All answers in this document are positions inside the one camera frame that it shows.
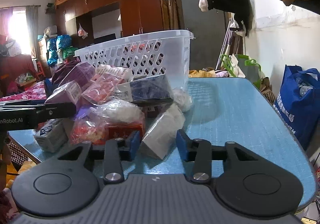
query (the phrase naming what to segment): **floral bedspread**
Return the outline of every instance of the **floral bedspread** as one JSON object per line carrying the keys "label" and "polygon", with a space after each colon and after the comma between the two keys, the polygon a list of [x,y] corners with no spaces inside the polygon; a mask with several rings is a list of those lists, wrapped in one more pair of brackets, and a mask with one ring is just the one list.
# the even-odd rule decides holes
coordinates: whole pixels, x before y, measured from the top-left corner
{"label": "floral bedspread", "polygon": [[20,94],[0,98],[0,102],[1,101],[10,101],[10,100],[26,100],[26,99],[27,100],[47,99],[47,96],[46,96],[45,90],[44,90],[43,81],[34,84],[27,91],[22,92]]}

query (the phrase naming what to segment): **checkered cloth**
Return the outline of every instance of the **checkered cloth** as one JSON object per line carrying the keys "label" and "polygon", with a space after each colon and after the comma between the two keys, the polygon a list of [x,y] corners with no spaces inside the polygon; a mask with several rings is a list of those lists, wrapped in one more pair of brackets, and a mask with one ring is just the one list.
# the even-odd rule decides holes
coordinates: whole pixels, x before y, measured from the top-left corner
{"label": "checkered cloth", "polygon": [[22,165],[24,161],[28,161],[28,157],[13,142],[8,143],[11,150],[11,161],[17,165]]}

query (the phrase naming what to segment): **white plastic basket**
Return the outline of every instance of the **white plastic basket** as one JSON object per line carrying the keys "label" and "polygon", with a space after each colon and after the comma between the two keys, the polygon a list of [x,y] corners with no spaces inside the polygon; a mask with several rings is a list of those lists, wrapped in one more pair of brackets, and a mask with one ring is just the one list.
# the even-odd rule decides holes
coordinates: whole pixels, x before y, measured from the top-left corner
{"label": "white plastic basket", "polygon": [[166,74],[172,88],[186,86],[190,39],[187,30],[169,30],[107,41],[75,51],[82,62],[97,68],[108,64],[131,68],[134,75]]}

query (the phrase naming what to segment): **red package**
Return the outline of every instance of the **red package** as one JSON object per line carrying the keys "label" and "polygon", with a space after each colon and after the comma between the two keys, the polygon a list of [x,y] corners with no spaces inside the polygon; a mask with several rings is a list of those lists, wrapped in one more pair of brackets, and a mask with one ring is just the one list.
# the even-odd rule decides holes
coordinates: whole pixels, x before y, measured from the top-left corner
{"label": "red package", "polygon": [[113,95],[115,86],[124,82],[122,77],[104,73],[82,93],[82,96],[94,105],[102,105]]}
{"label": "red package", "polygon": [[70,143],[92,142],[93,145],[104,145],[108,139],[107,122],[98,123],[80,119],[75,121],[70,135]]}
{"label": "red package", "polygon": [[140,122],[133,122],[131,124],[109,124],[108,125],[108,139],[124,138],[126,139],[133,131],[140,131],[140,139],[142,140],[145,134],[144,118]]}

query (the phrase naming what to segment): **pink package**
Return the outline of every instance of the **pink package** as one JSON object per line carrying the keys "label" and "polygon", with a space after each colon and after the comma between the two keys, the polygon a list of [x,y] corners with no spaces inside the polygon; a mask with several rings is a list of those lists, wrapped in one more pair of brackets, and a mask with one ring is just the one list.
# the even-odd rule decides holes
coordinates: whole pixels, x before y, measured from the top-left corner
{"label": "pink package", "polygon": [[122,77],[104,73],[82,93],[82,97],[94,105],[102,105],[113,95],[115,86],[124,82]]}
{"label": "pink package", "polygon": [[62,86],[68,82],[75,80],[81,90],[84,91],[89,86],[90,79],[96,74],[95,68],[88,62],[78,63],[65,78],[61,81],[59,86]]}
{"label": "pink package", "polygon": [[78,111],[81,104],[81,94],[82,91],[79,84],[72,81],[55,89],[53,94],[45,101],[45,104],[72,102],[76,105]]}

